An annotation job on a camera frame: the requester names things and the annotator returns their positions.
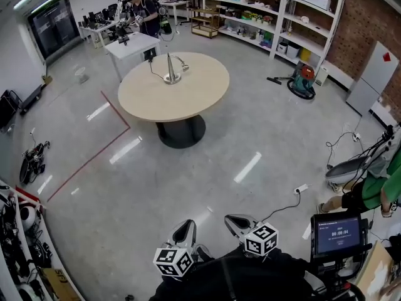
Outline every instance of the refrigerator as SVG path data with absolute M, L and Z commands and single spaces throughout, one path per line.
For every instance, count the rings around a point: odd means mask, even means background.
M 380 42 L 376 41 L 362 69 L 355 79 L 346 102 L 362 116 L 369 113 L 392 78 L 399 60 Z

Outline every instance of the yellow container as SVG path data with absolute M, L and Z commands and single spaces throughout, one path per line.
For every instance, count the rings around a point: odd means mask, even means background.
M 302 61 L 309 61 L 309 57 L 311 56 L 311 51 L 305 48 L 302 48 L 301 52 L 299 53 L 299 58 Z

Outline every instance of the person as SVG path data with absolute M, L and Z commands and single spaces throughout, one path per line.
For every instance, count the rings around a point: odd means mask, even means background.
M 360 213 L 382 206 L 382 216 L 389 218 L 392 202 L 401 194 L 401 149 L 394 155 L 387 169 L 388 178 L 375 178 L 369 172 L 365 180 L 356 183 L 343 196 L 333 196 L 317 206 L 318 213 L 328 213 L 338 208 L 358 210 Z
M 160 31 L 160 19 L 157 9 L 152 0 L 127 0 L 131 4 L 130 17 L 127 20 L 127 24 L 131 24 L 135 21 L 136 16 L 141 16 L 143 19 L 139 23 L 140 32 L 147 34 L 148 36 L 158 38 Z M 150 56 L 156 57 L 156 49 L 146 51 L 145 60 L 148 60 Z
M 238 247 L 214 259 L 202 247 L 201 261 L 180 280 L 163 276 L 149 301 L 306 300 L 312 293 L 305 271 L 310 264 L 274 249 L 264 258 L 247 258 Z

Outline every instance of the black table base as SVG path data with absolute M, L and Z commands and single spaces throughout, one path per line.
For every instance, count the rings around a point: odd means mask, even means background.
M 188 148 L 200 141 L 205 134 L 206 124 L 198 115 L 176 122 L 156 123 L 160 140 L 176 149 Z

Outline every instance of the gray floor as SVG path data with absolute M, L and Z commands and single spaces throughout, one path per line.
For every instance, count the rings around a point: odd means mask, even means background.
M 222 256 L 237 246 L 224 226 L 226 214 L 262 219 L 274 209 L 297 203 L 293 190 L 305 183 L 310 189 L 302 194 L 301 204 L 276 213 L 269 222 L 280 232 L 279 247 L 308 260 L 310 242 L 302 235 L 316 204 L 332 194 L 323 178 L 329 155 L 325 143 L 335 142 L 359 121 L 345 103 L 346 93 L 334 83 L 319 88 L 313 102 L 304 101 L 284 85 L 266 80 L 268 75 L 291 73 L 292 66 L 269 61 L 265 51 L 227 36 L 209 40 L 190 34 L 188 27 L 179 30 L 173 41 L 161 43 L 163 53 L 205 53 L 221 61 L 231 76 L 223 99 L 202 113 L 207 130 L 196 146 L 166 147 L 154 124 L 124 112 L 109 56 L 87 43 L 49 68 L 53 82 L 18 121 L 15 153 L 32 146 L 33 127 L 38 142 L 52 144 L 46 151 L 45 174 L 26 190 L 38 195 L 42 188 L 39 196 L 48 207 L 46 219 L 55 245 L 88 300 L 123 300 L 128 293 L 147 300 L 161 282 L 152 265 L 155 249 L 177 223 L 194 219 L 197 242 L 207 245 L 214 256 Z M 137 62 L 136 58 L 125 61 L 123 73 Z M 81 66 L 90 79 L 79 85 L 73 73 Z M 208 79 L 213 77 L 205 77 L 205 83 Z M 128 122 L 129 130 L 124 132 L 127 126 L 107 105 L 88 121 L 107 103 L 101 92 Z M 358 128 L 363 146 L 375 142 L 382 130 L 373 117 L 364 118 Z M 118 151 L 138 139 L 135 147 L 110 163 Z M 331 163 L 360 151 L 360 144 L 344 136 Z M 257 152 L 260 161 L 241 183 L 234 182 Z M 21 157 L 15 155 L 19 162 Z M 373 231 L 385 237 L 393 224 L 398 226 L 400 216 L 382 219 L 377 212 L 375 219 Z

